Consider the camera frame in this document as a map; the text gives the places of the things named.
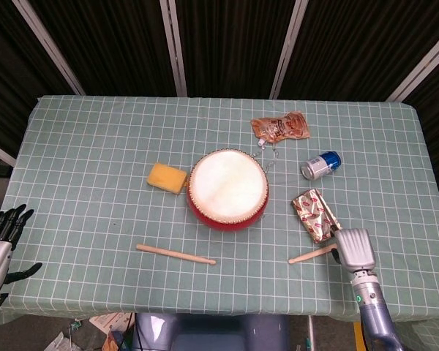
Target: wooden stick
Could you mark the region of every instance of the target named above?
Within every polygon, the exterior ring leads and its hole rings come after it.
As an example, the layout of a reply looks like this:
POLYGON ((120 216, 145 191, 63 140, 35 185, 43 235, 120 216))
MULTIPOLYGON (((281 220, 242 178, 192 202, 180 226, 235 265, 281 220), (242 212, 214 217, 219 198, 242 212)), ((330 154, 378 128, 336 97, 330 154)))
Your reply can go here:
POLYGON ((209 265, 216 265, 217 264, 217 261, 210 260, 209 258, 194 256, 193 254, 185 254, 183 252, 161 249, 161 248, 155 247, 155 246, 137 244, 137 250, 152 252, 154 254, 163 254, 165 256, 170 256, 170 257, 177 257, 177 258, 180 258, 182 260, 189 260, 189 261, 199 262, 199 263, 208 263, 209 265))
POLYGON ((331 244, 331 245, 323 247, 322 249, 315 250, 312 252, 307 252, 306 254, 303 254, 303 255, 298 256, 296 258, 291 258, 291 259, 289 259, 288 263, 291 264, 291 263, 297 263, 297 262, 309 260, 313 257, 317 257, 317 256, 320 256, 322 254, 326 254, 327 252, 330 252, 332 249, 336 249, 336 248, 337 248, 336 244, 331 244))

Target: orange snack bag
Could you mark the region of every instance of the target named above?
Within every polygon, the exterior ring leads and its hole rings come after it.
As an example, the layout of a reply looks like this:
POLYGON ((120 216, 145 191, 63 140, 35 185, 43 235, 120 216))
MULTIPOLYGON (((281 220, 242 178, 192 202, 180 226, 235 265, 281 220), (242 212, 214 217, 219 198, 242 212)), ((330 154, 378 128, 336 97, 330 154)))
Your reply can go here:
POLYGON ((310 137, 309 127, 302 112, 289 112, 282 118, 257 118, 251 120, 255 136, 269 143, 286 138, 305 139, 310 137))

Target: drumhead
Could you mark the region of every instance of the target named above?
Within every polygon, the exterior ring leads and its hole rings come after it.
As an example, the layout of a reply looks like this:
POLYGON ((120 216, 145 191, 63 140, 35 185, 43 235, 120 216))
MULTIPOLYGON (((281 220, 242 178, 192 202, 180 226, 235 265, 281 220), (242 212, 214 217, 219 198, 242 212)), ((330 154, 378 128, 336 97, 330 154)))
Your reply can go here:
POLYGON ((195 207, 216 222, 237 223, 260 210, 268 196, 265 172, 239 150, 204 156, 190 174, 189 193, 195 207))

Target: drum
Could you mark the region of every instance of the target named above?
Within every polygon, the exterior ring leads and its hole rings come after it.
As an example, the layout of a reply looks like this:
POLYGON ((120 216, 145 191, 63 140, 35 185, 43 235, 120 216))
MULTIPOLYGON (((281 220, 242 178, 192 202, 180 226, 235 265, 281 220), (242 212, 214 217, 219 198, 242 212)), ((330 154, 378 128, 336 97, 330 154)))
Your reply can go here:
POLYGON ((204 156, 193 167, 187 202, 203 223, 218 230, 240 230, 265 211, 269 183, 262 167, 248 154, 223 149, 204 156))

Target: foil packet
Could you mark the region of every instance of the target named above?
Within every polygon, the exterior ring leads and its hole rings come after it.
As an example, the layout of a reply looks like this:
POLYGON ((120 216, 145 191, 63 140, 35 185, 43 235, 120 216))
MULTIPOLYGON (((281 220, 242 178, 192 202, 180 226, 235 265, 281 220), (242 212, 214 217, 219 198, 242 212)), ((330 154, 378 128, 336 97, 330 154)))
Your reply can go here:
POLYGON ((257 118, 251 120, 255 136, 269 143, 283 139, 310 137, 309 127, 302 112, 289 112, 281 118, 257 118))
POLYGON ((330 239, 332 229, 342 229, 317 189, 300 194, 293 200, 293 207, 316 244, 330 239))

